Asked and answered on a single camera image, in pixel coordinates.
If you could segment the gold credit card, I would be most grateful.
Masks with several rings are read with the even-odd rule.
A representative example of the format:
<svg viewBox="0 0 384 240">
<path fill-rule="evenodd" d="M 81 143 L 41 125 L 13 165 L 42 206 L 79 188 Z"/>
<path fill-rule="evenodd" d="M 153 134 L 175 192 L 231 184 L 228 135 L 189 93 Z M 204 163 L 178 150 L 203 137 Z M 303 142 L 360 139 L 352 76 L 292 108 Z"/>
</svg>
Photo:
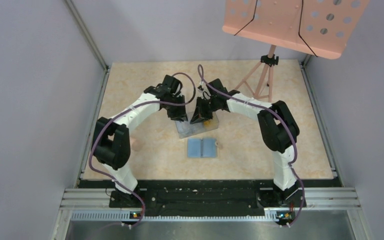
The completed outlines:
<svg viewBox="0 0 384 240">
<path fill-rule="evenodd" d="M 207 128 L 207 129 L 212 128 L 213 125 L 214 125 L 214 123 L 213 123 L 212 120 L 207 120 L 207 121 L 203 122 L 203 126 L 204 126 L 205 128 Z"/>
</svg>

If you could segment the clear acrylic card box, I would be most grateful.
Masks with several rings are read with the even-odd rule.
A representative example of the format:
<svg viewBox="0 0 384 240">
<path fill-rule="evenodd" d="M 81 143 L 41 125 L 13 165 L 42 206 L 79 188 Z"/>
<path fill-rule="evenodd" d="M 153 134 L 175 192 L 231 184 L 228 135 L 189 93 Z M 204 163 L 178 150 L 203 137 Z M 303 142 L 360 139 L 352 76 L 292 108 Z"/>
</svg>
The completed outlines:
<svg viewBox="0 0 384 240">
<path fill-rule="evenodd" d="M 213 121 L 212 128 L 205 128 L 203 122 L 190 124 L 189 121 L 175 121 L 176 130 L 180 139 L 189 138 L 191 136 L 203 134 L 209 131 L 216 130 L 219 127 L 219 118 L 217 114 L 213 113 L 213 118 L 210 119 Z"/>
</svg>

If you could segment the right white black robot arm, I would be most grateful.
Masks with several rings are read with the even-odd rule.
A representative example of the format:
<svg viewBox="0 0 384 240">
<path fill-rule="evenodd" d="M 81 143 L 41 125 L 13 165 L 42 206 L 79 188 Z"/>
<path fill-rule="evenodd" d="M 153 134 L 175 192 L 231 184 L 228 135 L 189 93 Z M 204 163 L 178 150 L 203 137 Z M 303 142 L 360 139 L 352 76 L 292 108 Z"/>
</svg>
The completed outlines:
<svg viewBox="0 0 384 240">
<path fill-rule="evenodd" d="M 220 79 L 207 84 L 207 90 L 196 99 L 191 124 L 213 118 L 218 111 L 240 114 L 259 124 L 262 140 L 273 154 L 273 200 L 279 206 L 287 206 L 298 191 L 298 178 L 293 170 L 297 161 L 297 137 L 300 129 L 284 101 L 263 102 L 247 97 L 238 90 L 228 91 Z"/>
</svg>

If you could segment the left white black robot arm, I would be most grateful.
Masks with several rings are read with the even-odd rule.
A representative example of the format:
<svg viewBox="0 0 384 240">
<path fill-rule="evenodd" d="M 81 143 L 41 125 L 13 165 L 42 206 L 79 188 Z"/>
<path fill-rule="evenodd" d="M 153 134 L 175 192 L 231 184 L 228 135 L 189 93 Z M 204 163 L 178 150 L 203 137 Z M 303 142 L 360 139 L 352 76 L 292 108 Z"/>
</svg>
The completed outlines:
<svg viewBox="0 0 384 240">
<path fill-rule="evenodd" d="M 130 132 L 154 113 L 164 109 L 172 121 L 185 122 L 187 102 L 182 94 L 183 84 L 171 75 L 162 83 L 147 87 L 139 98 L 122 112 L 110 117 L 100 117 L 95 124 L 91 156 L 108 171 L 115 187 L 122 192 L 121 200 L 129 207 L 140 202 L 135 190 L 138 181 L 128 164 L 131 155 Z"/>
</svg>

